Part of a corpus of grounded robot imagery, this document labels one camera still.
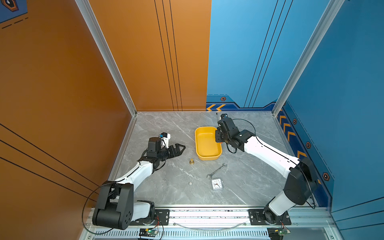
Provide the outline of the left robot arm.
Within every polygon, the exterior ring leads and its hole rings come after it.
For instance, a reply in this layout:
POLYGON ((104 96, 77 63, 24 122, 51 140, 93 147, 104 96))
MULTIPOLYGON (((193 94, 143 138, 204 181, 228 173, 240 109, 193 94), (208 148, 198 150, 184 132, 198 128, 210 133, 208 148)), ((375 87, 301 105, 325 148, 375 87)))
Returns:
POLYGON ((148 147, 130 171, 99 187, 93 225, 125 230, 131 222, 138 221, 145 225, 153 223, 155 204, 151 201, 135 201, 134 192, 146 178, 163 167, 160 163, 183 154, 186 146, 170 145, 169 140, 170 135, 166 133, 149 138, 148 147))

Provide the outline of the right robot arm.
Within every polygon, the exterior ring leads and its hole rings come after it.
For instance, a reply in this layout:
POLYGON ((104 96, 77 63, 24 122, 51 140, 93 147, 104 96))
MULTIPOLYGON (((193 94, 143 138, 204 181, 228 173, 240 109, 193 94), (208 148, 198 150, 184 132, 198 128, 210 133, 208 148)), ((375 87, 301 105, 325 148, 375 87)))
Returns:
POLYGON ((263 219, 269 225, 279 224, 292 207, 304 205, 320 185, 312 160, 288 155, 262 141, 255 132, 240 131, 227 114, 220 116, 215 138, 217 143, 262 160, 286 179, 283 190, 264 207, 263 219))

